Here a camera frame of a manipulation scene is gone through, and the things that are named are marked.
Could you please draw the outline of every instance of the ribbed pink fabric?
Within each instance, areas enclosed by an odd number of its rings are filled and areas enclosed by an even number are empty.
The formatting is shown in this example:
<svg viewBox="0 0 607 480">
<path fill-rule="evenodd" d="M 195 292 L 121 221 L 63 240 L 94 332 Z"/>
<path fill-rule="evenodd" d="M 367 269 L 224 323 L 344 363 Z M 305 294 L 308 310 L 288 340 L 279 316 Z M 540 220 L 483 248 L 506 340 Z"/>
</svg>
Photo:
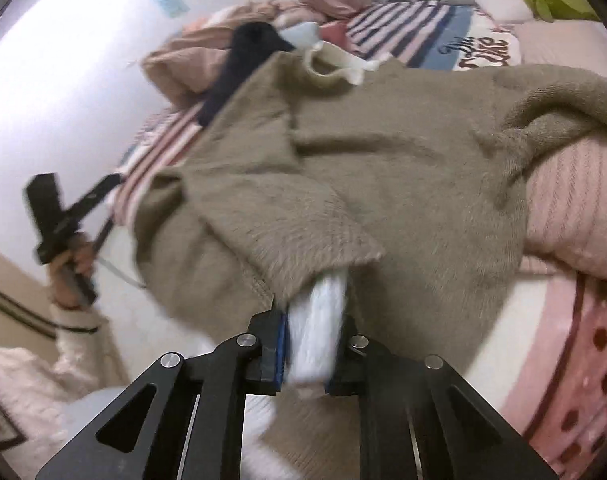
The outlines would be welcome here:
<svg viewBox="0 0 607 480">
<path fill-rule="evenodd" d="M 539 164 L 527 181 L 527 205 L 522 270 L 549 274 L 557 259 L 607 280 L 607 134 L 593 133 Z"/>
</svg>

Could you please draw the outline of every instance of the person's sleeve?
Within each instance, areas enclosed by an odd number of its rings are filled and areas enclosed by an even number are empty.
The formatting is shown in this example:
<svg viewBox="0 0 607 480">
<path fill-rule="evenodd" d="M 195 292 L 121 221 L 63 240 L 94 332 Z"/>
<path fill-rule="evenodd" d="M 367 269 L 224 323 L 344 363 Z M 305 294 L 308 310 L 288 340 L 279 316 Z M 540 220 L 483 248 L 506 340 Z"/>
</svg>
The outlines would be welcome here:
<svg viewBox="0 0 607 480">
<path fill-rule="evenodd" d="M 59 325 L 59 359 L 52 371 L 61 386 L 77 399 L 105 387 L 101 337 L 104 318 L 94 308 L 66 310 L 55 305 L 52 317 Z"/>
</svg>

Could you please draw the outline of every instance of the silver bolt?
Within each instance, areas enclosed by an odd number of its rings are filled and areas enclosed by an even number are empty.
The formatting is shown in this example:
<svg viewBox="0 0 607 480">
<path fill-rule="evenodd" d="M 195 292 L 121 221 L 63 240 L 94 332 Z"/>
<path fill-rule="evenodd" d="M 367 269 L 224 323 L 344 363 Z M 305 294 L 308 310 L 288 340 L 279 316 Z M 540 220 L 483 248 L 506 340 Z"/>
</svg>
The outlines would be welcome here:
<svg viewBox="0 0 607 480">
<path fill-rule="evenodd" d="M 350 338 L 350 346 L 352 348 L 365 348 L 368 346 L 368 343 L 368 338 L 365 335 L 357 334 Z"/>
<path fill-rule="evenodd" d="M 424 359 L 424 364 L 430 370 L 439 370 L 443 366 L 443 359 L 438 355 L 429 355 Z"/>
<path fill-rule="evenodd" d="M 180 362 L 181 357 L 179 357 L 179 354 L 175 354 L 174 352 L 161 356 L 161 366 L 165 368 L 174 368 Z"/>
<path fill-rule="evenodd" d="M 237 337 L 237 345 L 239 346 L 253 346 L 256 343 L 256 336 L 252 334 L 241 334 Z"/>
</svg>

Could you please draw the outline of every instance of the blue sticker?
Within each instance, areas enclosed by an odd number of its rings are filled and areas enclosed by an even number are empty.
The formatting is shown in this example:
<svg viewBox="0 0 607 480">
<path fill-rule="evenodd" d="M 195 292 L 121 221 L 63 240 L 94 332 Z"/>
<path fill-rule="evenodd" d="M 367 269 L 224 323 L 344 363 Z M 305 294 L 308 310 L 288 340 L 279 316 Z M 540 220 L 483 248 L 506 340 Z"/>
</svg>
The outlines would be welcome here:
<svg viewBox="0 0 607 480">
<path fill-rule="evenodd" d="M 169 18 L 176 18 L 190 10 L 184 0 L 157 0 L 157 3 Z"/>
</svg>

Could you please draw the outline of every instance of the person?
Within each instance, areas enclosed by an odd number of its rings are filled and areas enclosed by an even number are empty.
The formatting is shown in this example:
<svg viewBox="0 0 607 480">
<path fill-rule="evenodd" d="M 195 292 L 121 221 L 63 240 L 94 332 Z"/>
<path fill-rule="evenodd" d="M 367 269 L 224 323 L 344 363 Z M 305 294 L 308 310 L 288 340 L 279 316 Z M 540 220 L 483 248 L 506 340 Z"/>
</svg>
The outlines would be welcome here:
<svg viewBox="0 0 607 480">
<path fill-rule="evenodd" d="M 52 317 L 59 325 L 58 361 L 50 365 L 25 348 L 0 348 L 0 451 L 22 480 L 33 480 L 71 433 L 123 390 L 102 390 L 106 386 L 101 337 L 104 318 L 93 307 L 80 306 L 61 272 L 73 261 L 78 273 L 93 276 L 92 244 L 87 237 L 77 236 L 78 248 L 60 254 L 48 266 Z M 103 398 L 87 402 L 97 395 Z M 95 412 L 88 414 L 92 406 L 96 406 Z M 70 430 L 75 418 L 83 422 Z"/>
</svg>

